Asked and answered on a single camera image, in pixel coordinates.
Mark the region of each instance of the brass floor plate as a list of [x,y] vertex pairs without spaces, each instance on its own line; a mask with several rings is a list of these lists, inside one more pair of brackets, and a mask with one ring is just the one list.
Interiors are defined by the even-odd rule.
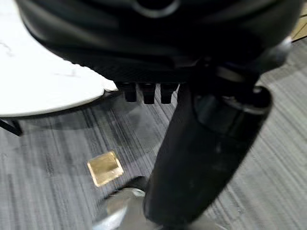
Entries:
[[124,173],[113,151],[91,159],[87,166],[97,187],[103,186]]

